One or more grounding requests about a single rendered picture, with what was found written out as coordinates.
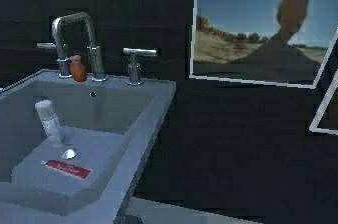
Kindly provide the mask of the white toilet paper roll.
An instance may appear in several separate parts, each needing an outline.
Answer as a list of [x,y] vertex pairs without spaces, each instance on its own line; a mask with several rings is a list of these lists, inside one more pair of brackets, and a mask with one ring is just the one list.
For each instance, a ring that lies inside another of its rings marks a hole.
[[50,144],[53,147],[62,147],[64,137],[52,102],[50,100],[39,101],[35,104],[35,109]]

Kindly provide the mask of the grey sink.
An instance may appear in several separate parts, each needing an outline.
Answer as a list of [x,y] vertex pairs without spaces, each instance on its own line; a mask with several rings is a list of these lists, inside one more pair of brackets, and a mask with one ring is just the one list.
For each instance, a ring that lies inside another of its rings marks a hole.
[[[172,81],[130,86],[122,76],[78,83],[41,70],[0,91],[0,224],[118,224],[176,91]],[[35,104],[50,100],[62,147],[53,147]],[[77,155],[65,160],[66,149]],[[91,169],[79,179],[47,168]]]

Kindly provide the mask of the orange soap bottle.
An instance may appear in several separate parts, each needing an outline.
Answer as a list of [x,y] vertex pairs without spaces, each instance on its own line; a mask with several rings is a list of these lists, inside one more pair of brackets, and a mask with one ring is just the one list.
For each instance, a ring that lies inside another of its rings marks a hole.
[[73,55],[69,58],[69,70],[73,79],[77,82],[85,82],[87,80],[87,72],[82,64],[80,55]]

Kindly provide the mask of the silver faucet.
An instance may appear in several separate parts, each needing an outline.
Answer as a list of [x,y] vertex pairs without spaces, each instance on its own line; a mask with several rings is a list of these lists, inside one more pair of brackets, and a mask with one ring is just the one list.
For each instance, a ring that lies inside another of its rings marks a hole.
[[104,70],[103,60],[101,55],[101,47],[95,39],[95,30],[91,17],[86,12],[79,12],[56,18],[52,22],[52,36],[55,41],[57,51],[57,65],[59,67],[58,77],[61,79],[71,78],[69,71],[69,62],[66,50],[64,47],[63,38],[61,36],[62,27],[66,24],[84,22],[88,34],[89,46],[87,47],[92,69],[91,80],[93,82],[105,82],[108,79],[108,74]]

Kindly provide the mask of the red toothpaste tube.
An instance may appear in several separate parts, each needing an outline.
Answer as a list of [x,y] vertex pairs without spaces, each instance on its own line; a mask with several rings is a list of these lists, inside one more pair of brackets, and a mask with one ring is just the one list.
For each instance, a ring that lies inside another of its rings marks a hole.
[[86,179],[92,173],[91,169],[79,167],[79,166],[69,164],[66,162],[62,162],[62,161],[58,161],[58,160],[42,161],[41,164],[47,168],[53,169],[65,175],[69,175],[69,176],[76,177],[79,179]]

